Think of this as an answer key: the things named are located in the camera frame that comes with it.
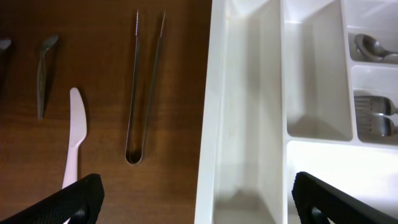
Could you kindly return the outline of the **metal fork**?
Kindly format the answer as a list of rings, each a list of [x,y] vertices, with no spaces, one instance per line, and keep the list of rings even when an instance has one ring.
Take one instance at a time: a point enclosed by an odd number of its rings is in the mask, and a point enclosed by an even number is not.
[[[385,96],[355,96],[354,105],[357,110],[366,110],[371,114],[381,116],[392,116],[397,114],[397,107]]]
[[[356,118],[359,133],[391,137],[397,134],[397,126],[384,116],[364,115]]]

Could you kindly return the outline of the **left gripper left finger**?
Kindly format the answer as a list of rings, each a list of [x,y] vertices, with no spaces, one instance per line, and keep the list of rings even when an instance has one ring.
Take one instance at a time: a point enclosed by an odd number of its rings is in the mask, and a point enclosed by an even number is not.
[[[99,174],[89,174],[1,223],[95,224],[104,200]]]

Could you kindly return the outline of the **long metal tongs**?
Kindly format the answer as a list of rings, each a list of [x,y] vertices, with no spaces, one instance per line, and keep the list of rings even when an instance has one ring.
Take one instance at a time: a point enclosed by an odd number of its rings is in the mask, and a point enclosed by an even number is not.
[[[124,148],[125,160],[130,166],[141,164],[146,156],[147,137],[156,93],[159,61],[164,37],[165,13],[160,16],[159,31],[155,39],[152,68],[149,77],[141,75],[141,11],[134,15],[134,51],[129,102],[128,123]]]

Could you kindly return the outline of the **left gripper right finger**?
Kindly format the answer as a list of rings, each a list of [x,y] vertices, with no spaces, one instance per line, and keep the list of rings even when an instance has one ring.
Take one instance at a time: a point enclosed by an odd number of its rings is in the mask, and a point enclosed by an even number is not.
[[[307,172],[295,176],[292,197],[304,224],[397,224],[393,218]]]

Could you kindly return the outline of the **pink plastic knife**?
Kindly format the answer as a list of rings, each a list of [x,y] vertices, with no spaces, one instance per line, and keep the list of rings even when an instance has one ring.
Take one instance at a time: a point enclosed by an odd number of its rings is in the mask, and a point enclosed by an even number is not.
[[[70,133],[62,188],[78,179],[78,150],[87,135],[85,106],[78,88],[70,90]]]

